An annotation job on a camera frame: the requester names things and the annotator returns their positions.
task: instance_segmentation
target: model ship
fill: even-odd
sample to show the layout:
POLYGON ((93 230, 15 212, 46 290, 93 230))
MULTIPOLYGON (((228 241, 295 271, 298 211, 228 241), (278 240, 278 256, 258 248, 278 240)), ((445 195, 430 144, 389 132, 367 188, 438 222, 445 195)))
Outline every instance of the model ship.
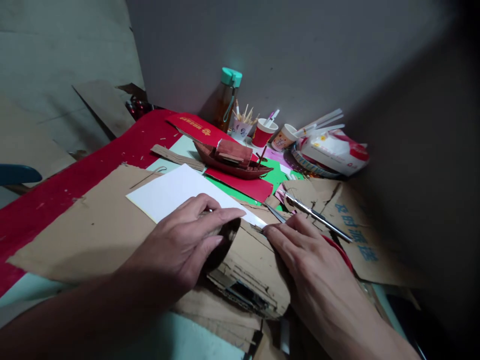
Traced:
POLYGON ((261 164, 263 154, 258 162, 252 161, 253 150, 237 142, 220 140, 218 147, 195 141, 195 147, 201 160, 209 167, 236 176, 237 178, 257 179, 273 170, 261 164))

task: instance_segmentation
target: gray wall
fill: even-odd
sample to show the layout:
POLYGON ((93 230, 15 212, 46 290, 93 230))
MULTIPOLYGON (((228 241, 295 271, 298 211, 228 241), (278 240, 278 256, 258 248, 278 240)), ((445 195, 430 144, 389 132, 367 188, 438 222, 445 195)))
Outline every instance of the gray wall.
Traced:
POLYGON ((369 143, 358 174, 385 238, 429 275, 418 294, 455 340, 472 346, 480 259, 478 58, 453 33, 382 87, 349 123, 369 143))
POLYGON ((448 23, 435 0, 127 0, 149 100, 211 117, 221 67, 240 105, 301 126, 349 109, 448 23))

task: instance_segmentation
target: red paper cup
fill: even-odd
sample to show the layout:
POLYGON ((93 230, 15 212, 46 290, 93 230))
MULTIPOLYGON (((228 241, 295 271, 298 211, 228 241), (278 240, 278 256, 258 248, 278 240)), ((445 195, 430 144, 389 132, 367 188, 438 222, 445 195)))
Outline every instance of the red paper cup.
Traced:
POLYGON ((269 127, 265 126, 267 119, 261 118, 258 119, 258 124, 256 126, 253 137, 251 138, 251 144, 259 149, 263 149, 265 145, 269 142, 273 133, 279 129, 279 126, 276 123, 272 123, 269 127))

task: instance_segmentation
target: finger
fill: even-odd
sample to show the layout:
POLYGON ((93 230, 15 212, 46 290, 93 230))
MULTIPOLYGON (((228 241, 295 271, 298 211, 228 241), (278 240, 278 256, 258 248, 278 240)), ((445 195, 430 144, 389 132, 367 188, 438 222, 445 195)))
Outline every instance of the finger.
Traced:
POLYGON ((292 229, 297 230, 300 234, 315 239, 322 238, 319 230, 315 227, 315 225, 313 225, 310 221, 307 220, 307 217, 304 214, 293 215, 286 221, 285 224, 287 224, 292 229))
POLYGON ((188 260, 182 267, 182 272, 188 284, 193 287, 200 276, 200 271, 212 251, 222 242, 223 236, 209 236, 203 239, 193 250, 188 260))
POLYGON ((236 207, 219 208, 189 223, 187 226, 191 227, 197 234, 200 234, 200 238, 203 238, 216 228, 225 225, 233 219, 241 218, 246 214, 245 211, 236 207))
POLYGON ((213 210, 221 209, 221 206, 219 202, 215 200, 213 197, 208 196, 205 193, 200 193, 193 198, 193 200, 188 205, 188 208, 186 209, 188 209, 191 215, 197 218, 200 215, 200 213, 203 212, 205 209, 213 211, 213 210))
POLYGON ((293 254, 298 251, 296 247, 277 227, 267 225, 263 228, 263 234, 280 254, 281 259, 291 274, 295 271, 293 254))
POLYGON ((273 227, 277 228, 283 235, 285 235, 294 245, 302 249, 310 249, 311 244, 317 243, 317 239, 312 239, 306 235, 303 235, 287 225, 287 223, 277 223, 272 224, 273 227))

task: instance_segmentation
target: white paper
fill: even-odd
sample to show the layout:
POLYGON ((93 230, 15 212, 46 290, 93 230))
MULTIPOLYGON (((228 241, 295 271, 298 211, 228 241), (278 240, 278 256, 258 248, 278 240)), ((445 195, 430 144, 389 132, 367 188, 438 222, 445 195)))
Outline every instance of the white paper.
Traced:
POLYGON ((252 225, 260 228, 267 225, 187 164, 150 181, 126 197, 157 224, 186 200, 201 193, 210 195, 222 208, 242 209, 246 212, 243 219, 252 225))

